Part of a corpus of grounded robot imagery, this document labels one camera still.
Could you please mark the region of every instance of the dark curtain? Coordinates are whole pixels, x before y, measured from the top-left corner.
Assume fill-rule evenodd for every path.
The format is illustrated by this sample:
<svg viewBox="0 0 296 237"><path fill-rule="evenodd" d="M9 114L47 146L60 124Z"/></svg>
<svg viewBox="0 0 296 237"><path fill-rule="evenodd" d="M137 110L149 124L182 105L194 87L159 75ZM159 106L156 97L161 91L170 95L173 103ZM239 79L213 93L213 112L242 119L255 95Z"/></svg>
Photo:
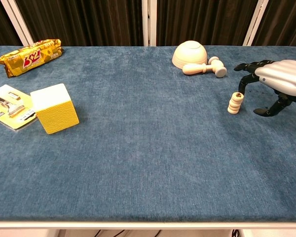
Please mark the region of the dark curtain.
<svg viewBox="0 0 296 237"><path fill-rule="evenodd" d="M0 45L22 45L0 1Z"/></svg>
<svg viewBox="0 0 296 237"><path fill-rule="evenodd" d="M296 46L296 0L270 0L253 45Z"/></svg>
<svg viewBox="0 0 296 237"><path fill-rule="evenodd" d="M141 0L16 0L33 41L144 45Z"/></svg>
<svg viewBox="0 0 296 237"><path fill-rule="evenodd" d="M158 0L157 45L242 45L258 0Z"/></svg>

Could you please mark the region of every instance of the white top of cube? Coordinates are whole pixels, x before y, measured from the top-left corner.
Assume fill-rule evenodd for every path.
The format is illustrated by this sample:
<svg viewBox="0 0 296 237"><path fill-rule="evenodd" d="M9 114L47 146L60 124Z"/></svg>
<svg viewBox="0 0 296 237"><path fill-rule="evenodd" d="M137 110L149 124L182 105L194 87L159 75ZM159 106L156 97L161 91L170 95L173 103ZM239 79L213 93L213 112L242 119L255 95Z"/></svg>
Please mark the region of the white top of cube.
<svg viewBox="0 0 296 237"><path fill-rule="evenodd" d="M71 101L65 85L53 85L30 93L34 111L42 111L55 105Z"/></svg>

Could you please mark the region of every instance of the yellow box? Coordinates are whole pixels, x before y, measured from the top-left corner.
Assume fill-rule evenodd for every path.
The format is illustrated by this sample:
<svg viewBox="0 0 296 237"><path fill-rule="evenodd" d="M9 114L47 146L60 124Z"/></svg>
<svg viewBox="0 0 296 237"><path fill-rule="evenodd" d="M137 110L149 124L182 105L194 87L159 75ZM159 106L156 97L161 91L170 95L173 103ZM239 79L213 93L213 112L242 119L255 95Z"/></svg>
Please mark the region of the yellow box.
<svg viewBox="0 0 296 237"><path fill-rule="evenodd" d="M64 84L30 93L33 109L47 134L77 125L79 119Z"/></svg>

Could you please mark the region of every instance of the white bowl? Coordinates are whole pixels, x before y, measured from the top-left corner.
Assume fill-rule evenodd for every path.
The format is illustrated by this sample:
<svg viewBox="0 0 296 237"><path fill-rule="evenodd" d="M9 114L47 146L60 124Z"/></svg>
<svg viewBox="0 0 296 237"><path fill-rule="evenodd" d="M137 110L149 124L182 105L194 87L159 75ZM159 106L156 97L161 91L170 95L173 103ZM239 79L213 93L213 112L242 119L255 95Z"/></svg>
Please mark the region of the white bowl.
<svg viewBox="0 0 296 237"><path fill-rule="evenodd" d="M197 41L185 41L176 48L172 63L180 69L189 63L207 64L206 49Z"/></svg>

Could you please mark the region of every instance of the table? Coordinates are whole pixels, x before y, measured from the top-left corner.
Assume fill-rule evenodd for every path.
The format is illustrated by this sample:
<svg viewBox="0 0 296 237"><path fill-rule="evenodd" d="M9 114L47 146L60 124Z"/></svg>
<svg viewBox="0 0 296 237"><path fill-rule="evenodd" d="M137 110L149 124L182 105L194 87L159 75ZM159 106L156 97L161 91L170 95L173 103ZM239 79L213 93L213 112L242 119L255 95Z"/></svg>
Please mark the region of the table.
<svg viewBox="0 0 296 237"><path fill-rule="evenodd" d="M0 228L296 228L296 103L255 115L277 99L257 82L227 112L234 66L296 47L205 48L226 77L185 76L175 47L64 47L10 79L0 65L0 86L27 94L64 83L80 119L53 135L0 124Z"/></svg>

